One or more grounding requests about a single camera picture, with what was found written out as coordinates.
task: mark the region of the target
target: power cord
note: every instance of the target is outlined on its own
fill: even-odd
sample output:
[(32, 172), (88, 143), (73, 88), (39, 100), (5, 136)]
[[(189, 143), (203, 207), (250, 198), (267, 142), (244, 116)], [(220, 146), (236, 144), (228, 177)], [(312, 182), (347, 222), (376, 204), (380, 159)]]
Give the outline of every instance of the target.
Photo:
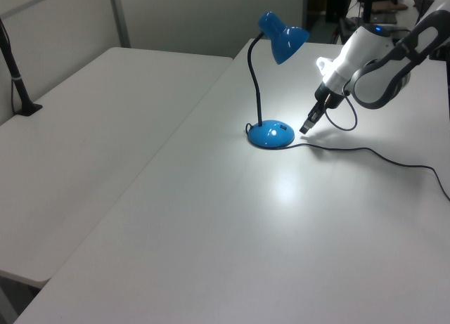
[(347, 83), (345, 83), (344, 86), (342, 87), (342, 94), (344, 95), (345, 100), (348, 102), (350, 108), (352, 109), (353, 116), (354, 116), (354, 125), (353, 125), (353, 127), (350, 127), (349, 129), (345, 129), (345, 128), (341, 127), (341, 126), (338, 126), (336, 123), (334, 123), (334, 121), (328, 116), (328, 113), (326, 112), (327, 111), (326, 101), (325, 101), (324, 109), (323, 109), (323, 112), (325, 113), (326, 119), (328, 119), (328, 121), (334, 127), (336, 127), (337, 129), (340, 129), (341, 131), (346, 131), (346, 132), (353, 131), (356, 128), (356, 126), (358, 126), (358, 115), (356, 114), (356, 110), (354, 109), (352, 103), (350, 102), (350, 100), (348, 98), (348, 96), (350, 95), (350, 92), (348, 90), (345, 90), (345, 87), (348, 85), (348, 83), (350, 83), (350, 80)]
[(420, 5), (420, 10), (419, 10), (419, 16), (417, 17), (417, 21), (414, 26), (416, 26), (417, 23), (419, 23), (419, 20), (422, 18), (424, 7), (425, 7), (425, 0), (422, 0), (422, 4)]
[(358, 150), (368, 150), (369, 152), (372, 152), (374, 155), (376, 155), (380, 159), (382, 159), (382, 160), (384, 160), (386, 162), (389, 162), (390, 164), (393, 164), (395, 166), (406, 167), (406, 168), (423, 168), (423, 169), (428, 169), (428, 170), (432, 171), (433, 174), (436, 176), (437, 183), (439, 184), (439, 187), (441, 188), (442, 193), (444, 194), (445, 198), (450, 202), (450, 197), (446, 193), (444, 187), (442, 186), (441, 180), (440, 180), (439, 176), (437, 175), (436, 169), (434, 169), (431, 166), (424, 165), (424, 164), (402, 164), (401, 162), (397, 162), (397, 161), (394, 161), (394, 160), (391, 160), (391, 159), (388, 159), (388, 158), (382, 156), (380, 153), (376, 152), (375, 150), (373, 150), (372, 148), (369, 148), (369, 147), (330, 148), (330, 147), (314, 145), (313, 143), (298, 143), (297, 145), (285, 146), (285, 147), (280, 147), (280, 148), (265, 148), (265, 149), (267, 149), (267, 150), (289, 150), (291, 148), (298, 148), (298, 147), (317, 148), (319, 150), (327, 150), (329, 152), (355, 152), (355, 151), (358, 151)]
[(349, 14), (349, 12), (354, 8), (355, 5), (358, 4), (358, 1), (356, 1), (356, 3), (354, 5), (352, 5), (349, 10), (347, 10), (347, 13), (345, 14), (345, 17), (347, 17), (347, 15)]

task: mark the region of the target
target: white wall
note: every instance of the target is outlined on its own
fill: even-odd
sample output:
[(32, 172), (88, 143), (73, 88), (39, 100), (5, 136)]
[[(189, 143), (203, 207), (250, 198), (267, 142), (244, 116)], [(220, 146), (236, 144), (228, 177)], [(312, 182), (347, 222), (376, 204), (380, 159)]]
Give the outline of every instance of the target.
[(131, 47), (234, 58), (265, 11), (301, 26), (305, 0), (121, 1)]
[[(3, 22), (32, 101), (120, 45), (110, 0), (44, 0)], [(1, 56), (0, 124), (12, 116), (10, 86)]]

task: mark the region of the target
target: robot end effector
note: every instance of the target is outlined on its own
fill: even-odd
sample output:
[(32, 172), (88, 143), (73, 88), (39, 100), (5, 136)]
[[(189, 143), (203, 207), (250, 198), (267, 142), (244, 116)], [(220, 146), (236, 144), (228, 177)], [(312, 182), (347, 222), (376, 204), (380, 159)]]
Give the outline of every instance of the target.
[(360, 27), (335, 60), (318, 59), (323, 79), (314, 94), (316, 105), (300, 132), (307, 133), (326, 109), (336, 108), (350, 93), (365, 108), (386, 105), (407, 85), (409, 72), (449, 40), (449, 22), (450, 0), (436, 0), (396, 46), (390, 33), (382, 27)]

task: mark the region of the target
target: floor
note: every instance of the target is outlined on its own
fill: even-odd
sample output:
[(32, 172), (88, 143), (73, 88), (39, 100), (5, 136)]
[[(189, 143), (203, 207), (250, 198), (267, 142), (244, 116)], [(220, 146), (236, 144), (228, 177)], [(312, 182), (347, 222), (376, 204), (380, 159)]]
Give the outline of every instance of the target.
[(309, 43), (329, 44), (338, 24), (325, 21), (324, 14), (308, 13), (307, 27)]
[(0, 277), (0, 324), (12, 324), (38, 293), (35, 287)]

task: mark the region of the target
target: lamp gooseneck arm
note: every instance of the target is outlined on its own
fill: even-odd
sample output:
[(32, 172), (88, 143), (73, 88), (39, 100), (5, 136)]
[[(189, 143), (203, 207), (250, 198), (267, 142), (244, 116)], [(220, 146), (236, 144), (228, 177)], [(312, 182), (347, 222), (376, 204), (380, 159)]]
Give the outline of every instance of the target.
[(248, 62), (248, 68), (250, 69), (250, 73), (252, 74), (253, 83), (255, 84), (255, 90), (256, 90), (256, 106), (258, 111), (258, 126), (262, 126), (262, 115), (261, 115), (261, 94), (259, 93), (259, 86), (258, 81), (256, 80), (255, 71), (253, 70), (252, 66), (252, 50), (253, 46), (264, 36), (264, 33), (261, 32), (258, 37), (255, 38), (255, 40), (251, 43), (250, 47), (248, 48), (247, 53), (247, 62)]

